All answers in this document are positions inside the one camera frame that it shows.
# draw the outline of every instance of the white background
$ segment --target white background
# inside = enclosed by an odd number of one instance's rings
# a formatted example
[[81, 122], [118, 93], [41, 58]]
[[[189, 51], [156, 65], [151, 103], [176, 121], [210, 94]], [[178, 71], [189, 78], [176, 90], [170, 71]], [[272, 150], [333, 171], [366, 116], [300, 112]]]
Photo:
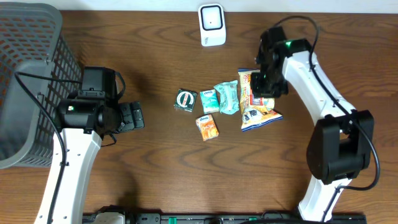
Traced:
[[217, 2], [226, 12], [398, 13], [398, 0], [19, 0], [19, 2], [42, 2], [51, 4], [57, 9], [68, 10], [197, 11], [202, 4]]

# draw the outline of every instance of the brown wood surface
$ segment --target brown wood surface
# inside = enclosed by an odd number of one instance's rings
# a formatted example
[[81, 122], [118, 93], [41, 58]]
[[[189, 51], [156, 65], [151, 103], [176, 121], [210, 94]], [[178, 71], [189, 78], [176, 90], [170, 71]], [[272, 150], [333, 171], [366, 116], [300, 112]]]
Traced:
[[[283, 13], [226, 13], [227, 41], [200, 45], [195, 12], [62, 12], [63, 34], [84, 65], [124, 76], [123, 101], [139, 100], [146, 127], [120, 134], [100, 150], [91, 172], [85, 212], [105, 205], [169, 213], [291, 210], [310, 180], [305, 151], [312, 120], [298, 94], [276, 100], [284, 120], [241, 132], [241, 114], [214, 114], [220, 136], [203, 142], [192, 113], [173, 108], [179, 88], [209, 90], [254, 67], [260, 34]], [[398, 16], [310, 14], [322, 27], [316, 53], [336, 88], [375, 119], [374, 144], [382, 165], [379, 185], [344, 191], [335, 212], [364, 212], [368, 223], [398, 222]], [[285, 26], [289, 37], [308, 37], [305, 22]], [[48, 169], [0, 170], [0, 223], [32, 223]], [[352, 185], [368, 185], [374, 164]]]

